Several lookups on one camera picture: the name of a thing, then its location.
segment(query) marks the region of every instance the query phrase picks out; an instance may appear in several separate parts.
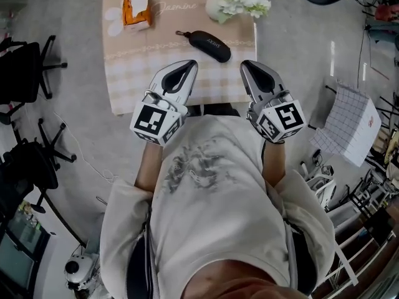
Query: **chair base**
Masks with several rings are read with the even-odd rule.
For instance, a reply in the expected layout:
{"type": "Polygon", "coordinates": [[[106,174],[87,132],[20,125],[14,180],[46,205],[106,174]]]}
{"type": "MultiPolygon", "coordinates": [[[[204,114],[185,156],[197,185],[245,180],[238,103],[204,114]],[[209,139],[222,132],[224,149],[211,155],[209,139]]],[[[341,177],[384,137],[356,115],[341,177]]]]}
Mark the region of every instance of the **chair base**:
{"type": "MultiPolygon", "coordinates": [[[[44,62],[44,60],[46,58],[46,53],[47,53],[47,50],[49,49],[50,43],[54,42],[55,38],[56,38],[56,36],[50,36],[48,38],[48,40],[47,40],[47,42],[46,42],[46,44],[45,44],[45,46],[44,46],[44,48],[42,50],[42,53],[40,55],[42,64],[43,64],[43,62],[44,62]]],[[[42,73],[44,71],[47,71],[47,70],[58,69],[58,68],[66,69],[67,67],[68,67],[68,63],[67,62],[63,62],[61,64],[55,64],[55,65],[43,65],[42,66],[42,73]]],[[[40,86],[42,88],[42,91],[43,91],[43,94],[44,94],[45,98],[50,100],[52,98],[52,93],[47,90],[46,83],[44,82],[43,75],[42,75],[42,77],[40,79],[40,86]]]]}
{"type": "Polygon", "coordinates": [[[31,204],[31,207],[34,211],[39,212],[41,214],[45,214],[46,210],[41,206],[41,204],[44,199],[44,196],[46,195],[46,189],[39,188],[39,190],[40,190],[41,195],[40,195],[39,199],[37,200],[37,204],[36,205],[31,204]]]}
{"type": "Polygon", "coordinates": [[[56,136],[50,143],[49,140],[47,139],[46,134],[44,133],[43,126],[42,126],[43,122],[44,122],[44,120],[42,118],[40,118],[38,125],[39,125],[40,134],[42,136],[44,148],[46,149],[47,153],[50,156],[50,160],[51,160],[51,163],[52,163],[54,169],[56,171],[58,171],[60,169],[60,164],[57,163],[55,158],[60,158],[64,161],[73,163],[74,161],[76,161],[77,157],[75,154],[72,154],[70,157],[68,157],[64,154],[61,154],[54,148],[55,144],[57,143],[58,139],[60,138],[60,135],[62,134],[63,130],[66,128],[65,123],[61,124],[59,131],[57,132],[56,136]]]}
{"type": "Polygon", "coordinates": [[[0,123],[4,125],[10,125],[11,124],[11,115],[17,112],[21,107],[23,107],[25,103],[20,103],[13,109],[9,110],[7,113],[1,113],[0,112],[0,123]]]}

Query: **black pants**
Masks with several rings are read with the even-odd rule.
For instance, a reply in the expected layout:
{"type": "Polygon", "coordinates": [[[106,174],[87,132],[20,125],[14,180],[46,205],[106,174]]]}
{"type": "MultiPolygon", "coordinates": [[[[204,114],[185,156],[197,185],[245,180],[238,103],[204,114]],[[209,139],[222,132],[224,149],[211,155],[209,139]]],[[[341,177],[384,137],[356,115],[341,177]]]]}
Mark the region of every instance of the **black pants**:
{"type": "MultiPolygon", "coordinates": [[[[190,113],[190,116],[201,116],[201,108],[199,105],[193,105],[188,107],[188,113],[190,113]]],[[[240,116],[230,103],[205,104],[204,115],[240,116]]]]}

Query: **black office chair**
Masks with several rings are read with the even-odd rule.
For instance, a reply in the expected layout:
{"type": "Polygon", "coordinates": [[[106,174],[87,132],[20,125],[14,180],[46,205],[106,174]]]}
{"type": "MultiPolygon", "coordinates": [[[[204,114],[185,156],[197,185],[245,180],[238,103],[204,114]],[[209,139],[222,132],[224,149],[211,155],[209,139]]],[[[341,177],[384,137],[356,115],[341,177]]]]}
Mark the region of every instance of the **black office chair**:
{"type": "Polygon", "coordinates": [[[7,154],[0,165],[0,221],[12,219],[26,195],[33,190],[30,181],[18,178],[17,163],[7,154]]]}
{"type": "Polygon", "coordinates": [[[18,49],[9,51],[0,57],[0,77],[3,85],[0,93],[0,104],[21,103],[7,113],[0,113],[0,123],[11,124],[13,113],[25,103],[35,102],[39,85],[42,87],[46,99],[52,98],[52,94],[47,91],[42,73],[45,70],[68,66],[66,62],[57,65],[43,65],[50,43],[54,40],[55,36],[50,36],[42,52],[40,52],[37,42],[30,44],[14,42],[8,37],[0,43],[0,52],[10,47],[20,46],[18,49]]]}
{"type": "Polygon", "coordinates": [[[55,172],[60,168],[60,164],[57,163],[55,157],[70,163],[73,163],[77,157],[73,154],[69,158],[56,151],[54,148],[62,131],[65,129],[64,123],[61,124],[60,130],[57,132],[51,143],[49,143],[49,140],[44,133],[42,124],[43,119],[41,118],[38,125],[44,142],[43,146],[36,142],[36,139],[34,142],[28,142],[26,139],[22,140],[18,131],[14,129],[18,145],[8,154],[13,160],[18,161],[18,171],[16,171],[17,178],[27,179],[30,183],[38,187],[41,192],[37,204],[31,204],[31,207],[37,212],[45,213],[46,211],[41,204],[46,196],[46,191],[58,187],[58,180],[55,172]]]}

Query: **orange tissue box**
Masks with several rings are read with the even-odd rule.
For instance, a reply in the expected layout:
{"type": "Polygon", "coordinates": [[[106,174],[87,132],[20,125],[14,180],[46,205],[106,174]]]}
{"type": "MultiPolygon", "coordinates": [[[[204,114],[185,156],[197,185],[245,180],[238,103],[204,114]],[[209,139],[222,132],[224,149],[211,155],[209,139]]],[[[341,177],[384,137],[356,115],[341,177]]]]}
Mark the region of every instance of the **orange tissue box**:
{"type": "Polygon", "coordinates": [[[130,31],[151,26],[150,0],[123,0],[123,25],[130,31]]]}

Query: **tablecloth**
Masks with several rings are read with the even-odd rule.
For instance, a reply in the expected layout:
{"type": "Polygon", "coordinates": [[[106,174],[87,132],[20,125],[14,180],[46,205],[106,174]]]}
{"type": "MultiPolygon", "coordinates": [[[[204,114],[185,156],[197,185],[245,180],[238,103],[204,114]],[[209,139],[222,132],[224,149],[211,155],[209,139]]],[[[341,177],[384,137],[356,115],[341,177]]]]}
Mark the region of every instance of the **tablecloth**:
{"type": "Polygon", "coordinates": [[[154,23],[132,34],[122,25],[122,0],[103,0],[103,51],[114,114],[134,111],[157,71],[173,62],[194,59],[199,70],[187,105],[248,102],[239,64],[256,59],[254,24],[239,15],[221,25],[205,12],[206,0],[151,0],[154,23]],[[175,31],[202,30],[226,43],[232,52],[221,64],[189,45],[175,31]]]}

